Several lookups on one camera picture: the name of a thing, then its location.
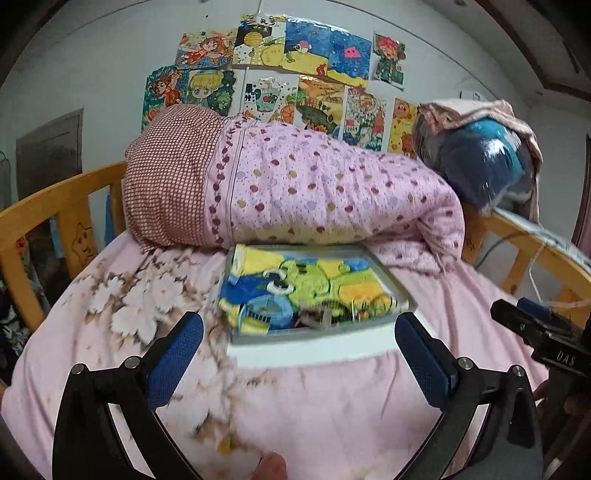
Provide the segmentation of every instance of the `colorful artwork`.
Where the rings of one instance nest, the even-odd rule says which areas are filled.
[[[294,328],[302,310],[330,309],[337,325],[383,316],[394,304],[364,258],[295,260],[245,245],[236,246],[219,300],[231,326],[255,335]]]
[[[297,85],[280,83],[274,77],[247,82],[244,114],[262,122],[292,124],[296,109]]]
[[[416,105],[405,102],[400,98],[394,100],[394,116],[392,117],[392,127],[390,127],[390,139],[388,141],[389,152],[401,153],[413,160],[417,159],[417,154],[413,148],[413,123],[416,116]]]
[[[179,70],[174,65],[154,70],[148,76],[144,94],[142,130],[166,107],[185,102],[188,81],[188,71]]]
[[[228,116],[236,75],[233,70],[195,70],[189,73],[187,103],[201,105]]]
[[[175,65],[179,69],[210,69],[232,62],[236,30],[227,33],[184,33],[178,44]]]
[[[345,110],[343,140],[349,145],[381,151],[384,139],[386,101],[350,89]]]
[[[243,15],[234,46],[234,65],[281,64],[285,48],[287,17]]]
[[[379,56],[378,66],[375,69],[375,78],[401,87],[404,81],[404,73],[400,62],[406,58],[405,50],[404,43],[375,34],[374,52]]]
[[[301,76],[296,108],[301,113],[306,129],[338,138],[344,98],[344,85]]]
[[[330,56],[330,27],[289,18],[285,28],[285,58],[281,66],[292,72],[326,75]]]
[[[326,76],[354,87],[366,87],[369,80],[371,42],[346,31],[332,29],[332,49]]]

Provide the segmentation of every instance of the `wooden bed rail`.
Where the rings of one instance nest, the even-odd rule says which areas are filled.
[[[63,180],[0,212],[0,268],[24,322],[36,330],[45,315],[31,289],[17,250],[17,240],[41,222],[56,216],[70,278],[96,256],[88,195],[109,187],[115,234],[125,230],[121,180],[125,162]]]
[[[462,259],[470,265],[476,261],[486,232],[492,232],[500,237],[512,236],[507,238],[507,241],[517,247],[518,252],[507,277],[501,284],[501,288],[507,293],[515,294],[531,260],[543,246],[536,258],[536,263],[542,265],[564,285],[556,301],[571,303],[582,299],[591,299],[591,275],[562,252],[545,246],[541,240],[529,235],[522,227],[502,215],[493,213],[490,217],[481,217],[474,208],[465,205],[463,210],[466,235]],[[584,327],[589,318],[591,306],[554,310],[569,318],[576,325]]]

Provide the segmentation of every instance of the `drawing on wall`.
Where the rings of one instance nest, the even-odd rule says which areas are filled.
[[[371,41],[349,32],[332,29],[327,76],[354,87],[366,87],[369,80]]]
[[[174,65],[154,70],[148,76],[144,94],[142,130],[166,107],[185,102],[188,81],[188,71],[179,70]]]
[[[233,70],[193,70],[189,73],[187,103],[201,105],[228,116],[235,83]]]
[[[292,124],[296,107],[297,84],[280,83],[276,78],[246,83],[244,115],[262,122]]]
[[[243,15],[234,46],[234,65],[269,65],[283,60],[285,23],[279,15]]]
[[[417,116],[417,106],[396,98],[394,100],[394,116],[390,127],[388,151],[401,153],[413,160],[417,154],[413,148],[413,123]]]
[[[284,53],[283,68],[325,76],[330,56],[330,27],[310,20],[289,18],[285,27]]]
[[[343,140],[349,145],[381,151],[386,101],[361,90],[349,89]]]
[[[401,61],[406,59],[406,46],[404,43],[392,40],[383,35],[374,35],[374,52],[379,56],[378,66],[375,69],[376,80],[402,87],[404,73]]]
[[[178,44],[175,65],[179,69],[210,69],[232,62],[236,30],[227,33],[184,33]]]
[[[301,113],[306,129],[338,138],[340,120],[343,118],[344,97],[344,85],[301,76],[296,108]]]

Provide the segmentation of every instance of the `folded blanket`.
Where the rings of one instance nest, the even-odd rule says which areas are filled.
[[[513,130],[527,142],[531,158],[533,160],[535,183],[528,205],[528,219],[539,223],[540,207],[538,205],[538,190],[540,168],[542,166],[542,152],[531,127],[523,120],[515,117],[511,104],[505,100],[496,102],[477,102],[474,100],[461,100],[450,98],[446,100],[434,100],[421,103],[418,110],[424,115],[431,131],[434,134],[444,130],[453,130],[470,124],[483,118],[490,118],[501,125]]]
[[[435,172],[322,132],[178,105],[126,152],[125,207],[148,251],[366,241],[387,266],[453,268],[464,223]]]

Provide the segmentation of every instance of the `ceiling trim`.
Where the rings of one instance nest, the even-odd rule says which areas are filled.
[[[561,83],[554,83],[548,79],[544,73],[544,70],[536,60],[533,52],[526,45],[525,41],[519,36],[517,30],[513,28],[513,25],[509,23],[501,11],[495,5],[493,5],[490,0],[475,0],[475,2],[480,5],[486,11],[486,13],[488,13],[492,19],[497,22],[497,24],[505,31],[505,33],[509,36],[509,38],[525,57],[527,62],[530,64],[535,75],[538,77],[540,83],[546,90],[565,93],[567,95],[580,98],[581,100],[585,100],[586,102],[591,102],[591,93],[584,92],[583,90],[579,90],[578,88],[570,87],[568,85],[562,85]]]

